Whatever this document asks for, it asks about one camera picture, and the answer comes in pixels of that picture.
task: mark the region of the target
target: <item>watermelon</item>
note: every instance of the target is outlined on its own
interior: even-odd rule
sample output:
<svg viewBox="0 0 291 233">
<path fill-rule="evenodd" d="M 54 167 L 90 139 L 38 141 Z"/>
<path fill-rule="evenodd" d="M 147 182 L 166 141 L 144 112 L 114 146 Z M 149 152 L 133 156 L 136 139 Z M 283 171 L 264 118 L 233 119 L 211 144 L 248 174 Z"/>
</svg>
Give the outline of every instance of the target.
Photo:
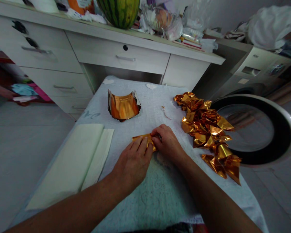
<svg viewBox="0 0 291 233">
<path fill-rule="evenodd" d="M 128 29 L 137 18 L 140 0 L 97 0 L 97 3 L 113 26 Z"/>
</svg>

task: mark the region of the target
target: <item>person's left hand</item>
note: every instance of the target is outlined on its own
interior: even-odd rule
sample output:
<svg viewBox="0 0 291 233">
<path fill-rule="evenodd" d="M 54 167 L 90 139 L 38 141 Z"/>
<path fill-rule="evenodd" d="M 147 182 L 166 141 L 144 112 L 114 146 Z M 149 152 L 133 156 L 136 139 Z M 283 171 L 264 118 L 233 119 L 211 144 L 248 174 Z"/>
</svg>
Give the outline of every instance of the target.
<svg viewBox="0 0 291 233">
<path fill-rule="evenodd" d="M 122 185 L 127 195 L 137 188 L 146 177 L 150 160 L 153 154 L 153 145 L 146 147 L 147 137 L 138 138 L 131 142 L 122 152 L 111 172 L 114 178 Z"/>
</svg>

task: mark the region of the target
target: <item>washing machine door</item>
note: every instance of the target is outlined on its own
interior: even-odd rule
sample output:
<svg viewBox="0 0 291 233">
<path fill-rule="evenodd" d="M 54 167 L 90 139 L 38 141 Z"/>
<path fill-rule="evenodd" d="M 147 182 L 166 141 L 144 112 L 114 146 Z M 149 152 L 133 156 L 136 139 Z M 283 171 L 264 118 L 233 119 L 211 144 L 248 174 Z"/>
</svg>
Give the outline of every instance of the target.
<svg viewBox="0 0 291 233">
<path fill-rule="evenodd" d="M 291 157 L 291 116 L 281 106 L 260 96 L 235 94 L 211 108 L 227 119 L 230 150 L 248 167 L 269 167 Z"/>
</svg>

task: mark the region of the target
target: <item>glass bowl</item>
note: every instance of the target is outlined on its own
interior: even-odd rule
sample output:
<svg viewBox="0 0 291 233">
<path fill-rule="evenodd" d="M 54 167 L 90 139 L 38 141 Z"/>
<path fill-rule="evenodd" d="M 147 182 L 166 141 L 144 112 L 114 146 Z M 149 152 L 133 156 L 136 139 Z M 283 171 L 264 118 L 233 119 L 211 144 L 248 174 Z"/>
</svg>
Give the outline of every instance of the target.
<svg viewBox="0 0 291 233">
<path fill-rule="evenodd" d="M 142 5 L 142 13 L 151 28 L 158 32 L 167 30 L 174 24 L 178 17 L 178 15 L 170 13 L 160 6 L 152 6 L 147 4 Z"/>
</svg>

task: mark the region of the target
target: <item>white tablecloth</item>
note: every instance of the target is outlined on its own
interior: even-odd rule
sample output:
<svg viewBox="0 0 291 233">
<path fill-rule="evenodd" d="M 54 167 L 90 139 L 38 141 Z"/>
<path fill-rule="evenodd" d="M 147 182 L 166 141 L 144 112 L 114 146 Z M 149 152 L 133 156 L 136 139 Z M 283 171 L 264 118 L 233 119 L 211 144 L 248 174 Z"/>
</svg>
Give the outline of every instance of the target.
<svg viewBox="0 0 291 233">
<path fill-rule="evenodd" d="M 133 136 L 151 133 L 155 127 L 166 124 L 171 127 L 184 150 L 200 168 L 246 212 L 263 232 L 268 232 L 261 208 L 243 177 L 240 175 L 242 186 L 239 186 L 231 178 L 225 180 L 218 176 L 200 157 L 201 154 L 209 153 L 209 151 L 194 149 L 192 147 L 192 137 L 183 132 L 181 120 L 185 112 L 177 106 L 173 97 L 188 91 L 186 88 L 156 85 L 156 88 L 151 90 L 144 82 L 122 80 L 114 76 L 108 76 L 106 79 L 114 80 L 114 82 L 101 84 L 76 123 L 101 123 L 104 124 L 105 128 L 115 129 L 100 180 L 112 171 L 120 153 L 131 142 Z M 119 96 L 127 95 L 135 90 L 141 103 L 140 114 L 125 122 L 113 119 L 107 109 L 108 89 L 114 95 Z M 171 120 L 164 116 L 162 106 L 165 107 L 166 114 Z M 50 169 L 62 146 L 54 156 L 45 174 Z M 24 211 L 29 200 L 30 198 L 15 218 L 12 226 L 37 213 L 37 211 Z M 201 216 L 195 209 L 186 181 L 174 165 L 164 160 L 159 153 L 154 153 L 142 184 L 117 205 L 96 227 L 94 232 L 112 233 L 143 229 L 165 229 L 181 221 L 198 223 L 201 220 Z"/>
</svg>

